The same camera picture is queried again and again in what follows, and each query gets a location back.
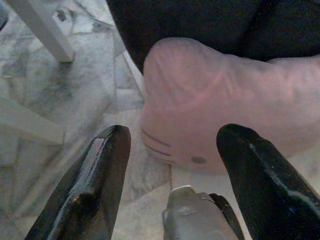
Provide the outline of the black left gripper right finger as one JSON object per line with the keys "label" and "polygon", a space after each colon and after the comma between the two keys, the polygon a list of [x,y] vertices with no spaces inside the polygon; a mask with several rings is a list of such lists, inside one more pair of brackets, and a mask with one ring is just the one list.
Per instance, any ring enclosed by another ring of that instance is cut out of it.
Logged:
{"label": "black left gripper right finger", "polygon": [[252,240],[320,240],[320,195],[269,140],[226,124],[216,146]]}

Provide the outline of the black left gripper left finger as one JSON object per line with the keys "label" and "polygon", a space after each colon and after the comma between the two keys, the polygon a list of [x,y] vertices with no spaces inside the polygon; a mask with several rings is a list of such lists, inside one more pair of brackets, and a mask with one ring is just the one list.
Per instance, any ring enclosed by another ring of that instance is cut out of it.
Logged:
{"label": "black left gripper left finger", "polygon": [[128,127],[92,139],[65,172],[24,240],[111,240],[131,151]]}

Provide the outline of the pink pillow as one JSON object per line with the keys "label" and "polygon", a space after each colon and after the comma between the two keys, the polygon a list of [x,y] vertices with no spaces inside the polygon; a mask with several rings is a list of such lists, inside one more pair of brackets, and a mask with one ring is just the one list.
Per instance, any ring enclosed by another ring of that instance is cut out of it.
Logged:
{"label": "pink pillow", "polygon": [[143,76],[142,141],[167,164],[224,173],[216,135],[229,123],[286,156],[320,141],[320,54],[263,62],[171,37],[151,48]]}

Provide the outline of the dark brown sofa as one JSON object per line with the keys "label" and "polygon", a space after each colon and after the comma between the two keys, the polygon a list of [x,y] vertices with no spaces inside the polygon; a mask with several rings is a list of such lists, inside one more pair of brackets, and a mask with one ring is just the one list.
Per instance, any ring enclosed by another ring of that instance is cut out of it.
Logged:
{"label": "dark brown sofa", "polygon": [[165,38],[268,61],[320,54],[320,0],[106,0],[139,70]]}

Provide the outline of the silver robot left leg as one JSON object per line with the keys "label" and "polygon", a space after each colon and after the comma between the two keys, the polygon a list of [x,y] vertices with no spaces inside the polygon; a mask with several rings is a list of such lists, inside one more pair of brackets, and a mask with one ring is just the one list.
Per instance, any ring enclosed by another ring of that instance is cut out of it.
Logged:
{"label": "silver robot left leg", "polygon": [[162,212],[163,240],[245,240],[229,202],[197,193],[190,185],[173,189]]}

